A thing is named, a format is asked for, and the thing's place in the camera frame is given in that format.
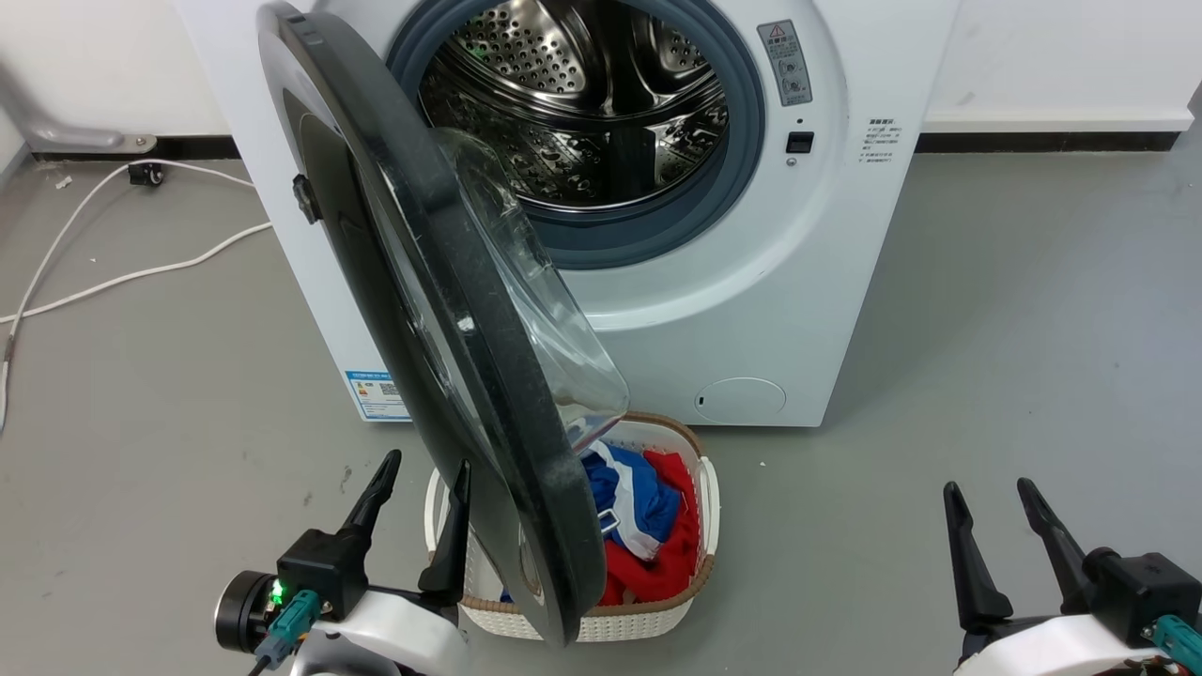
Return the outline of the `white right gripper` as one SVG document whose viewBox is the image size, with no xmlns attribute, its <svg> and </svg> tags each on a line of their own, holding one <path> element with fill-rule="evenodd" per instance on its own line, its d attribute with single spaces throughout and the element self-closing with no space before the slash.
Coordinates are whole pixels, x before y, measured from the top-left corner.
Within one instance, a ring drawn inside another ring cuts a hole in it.
<svg viewBox="0 0 1202 676">
<path fill-rule="evenodd" d="M 1027 524 L 1043 542 L 1061 593 L 1061 613 L 1090 613 L 1093 582 L 1085 576 L 1085 551 L 1057 517 L 1029 478 L 1017 480 Z M 944 486 L 950 564 L 959 625 L 984 633 L 1013 613 L 1008 595 L 996 591 L 978 542 L 974 518 L 956 481 Z M 1001 638 L 966 657 L 954 675 L 1200 675 L 1200 633 L 1184 619 L 1166 615 L 1146 625 L 1130 646 L 1093 616 L 1049 619 Z"/>
</svg>

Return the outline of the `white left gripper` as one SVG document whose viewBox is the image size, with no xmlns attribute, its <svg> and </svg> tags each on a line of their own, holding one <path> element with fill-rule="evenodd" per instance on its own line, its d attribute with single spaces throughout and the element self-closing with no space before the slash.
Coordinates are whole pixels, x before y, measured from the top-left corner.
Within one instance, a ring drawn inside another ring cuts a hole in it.
<svg viewBox="0 0 1202 676">
<path fill-rule="evenodd" d="M 379 510 L 393 493 L 400 450 L 389 450 L 344 518 L 343 535 L 365 561 Z M 424 535 L 430 562 L 418 577 L 419 593 L 367 591 L 346 619 L 319 619 L 296 651 L 291 675 L 465 675 L 468 635 L 456 624 L 468 573 L 471 470 L 462 461 L 446 487 L 438 526 L 438 474 L 426 487 Z"/>
</svg>

